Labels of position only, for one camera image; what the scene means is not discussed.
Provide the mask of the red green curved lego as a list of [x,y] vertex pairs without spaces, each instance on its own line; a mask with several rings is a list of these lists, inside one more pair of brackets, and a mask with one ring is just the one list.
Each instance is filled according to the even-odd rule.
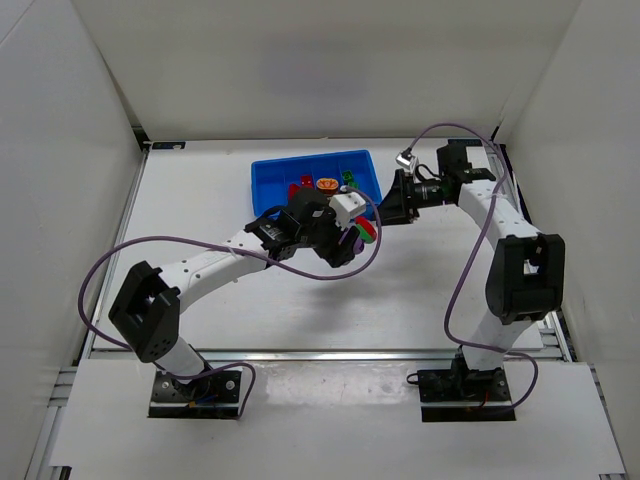
[[361,240],[365,244],[373,244],[377,241],[376,228],[363,216],[355,219],[355,226],[359,232]]

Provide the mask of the purple round lego piece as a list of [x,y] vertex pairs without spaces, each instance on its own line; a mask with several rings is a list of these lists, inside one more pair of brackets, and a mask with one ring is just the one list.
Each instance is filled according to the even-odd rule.
[[352,250],[353,250],[353,253],[354,253],[355,255],[359,255],[360,253],[362,253],[362,252],[363,252],[363,250],[364,250],[364,242],[363,242],[363,240],[362,240],[360,237],[358,237],[358,238],[354,241],[354,244],[353,244],[353,248],[352,248]]

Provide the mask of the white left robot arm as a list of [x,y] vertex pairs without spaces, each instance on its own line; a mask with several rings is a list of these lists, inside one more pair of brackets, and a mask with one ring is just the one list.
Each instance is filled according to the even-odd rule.
[[108,317],[143,363],[155,363],[187,380],[204,362],[179,335],[179,320],[192,304],[239,278],[261,272],[310,248],[332,268],[351,262],[360,242],[355,220],[366,202],[355,192],[327,197],[302,188],[284,206],[267,209],[219,247],[153,267],[133,265]]

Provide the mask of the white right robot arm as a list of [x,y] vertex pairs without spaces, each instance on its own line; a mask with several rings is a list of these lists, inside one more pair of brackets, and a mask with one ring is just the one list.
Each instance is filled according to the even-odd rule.
[[485,284],[487,311],[473,336],[461,342],[461,355],[472,372],[494,371],[525,330],[561,306],[565,242],[529,223],[500,194],[496,176],[471,164],[465,145],[448,144],[436,157],[438,172],[424,177],[412,151],[402,151],[378,211],[385,226],[410,224],[420,210],[444,205],[474,220],[493,259]]

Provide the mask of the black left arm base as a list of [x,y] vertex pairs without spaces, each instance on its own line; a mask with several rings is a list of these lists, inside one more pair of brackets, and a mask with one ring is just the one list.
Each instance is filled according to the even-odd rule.
[[239,420],[255,384],[255,369],[245,362],[213,368],[212,375],[182,383],[157,371],[147,416],[152,419]]

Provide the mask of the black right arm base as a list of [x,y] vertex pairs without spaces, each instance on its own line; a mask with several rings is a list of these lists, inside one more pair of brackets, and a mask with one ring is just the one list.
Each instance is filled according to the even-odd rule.
[[470,370],[456,358],[446,369],[421,369],[406,382],[418,388],[423,423],[511,422],[516,420],[503,368]]

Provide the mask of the orange round lego piece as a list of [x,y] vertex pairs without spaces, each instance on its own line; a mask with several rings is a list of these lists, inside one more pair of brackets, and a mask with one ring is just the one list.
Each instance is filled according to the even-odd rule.
[[331,177],[322,177],[316,181],[316,189],[324,195],[334,195],[339,191],[340,183]]

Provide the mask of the blue plastic sorting tray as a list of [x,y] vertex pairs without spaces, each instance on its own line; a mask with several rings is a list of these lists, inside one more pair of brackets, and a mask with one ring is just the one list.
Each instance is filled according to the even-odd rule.
[[342,186],[345,184],[342,180],[344,170],[353,173],[358,190],[367,194],[376,206],[381,203],[380,186],[369,151],[342,151],[253,162],[251,198],[254,216],[258,217],[272,207],[286,205],[289,185],[296,183],[302,187],[302,175],[311,175],[314,187],[322,177],[335,178]]

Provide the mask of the aluminium frame rail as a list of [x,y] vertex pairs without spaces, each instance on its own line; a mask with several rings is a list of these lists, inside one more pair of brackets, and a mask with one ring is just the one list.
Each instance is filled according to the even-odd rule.
[[[199,350],[201,356],[211,362],[269,362],[269,361],[444,361],[454,357],[454,349],[427,350]],[[525,351],[536,360],[570,361],[558,345]],[[134,353],[122,349],[93,349],[83,359],[138,360]]]

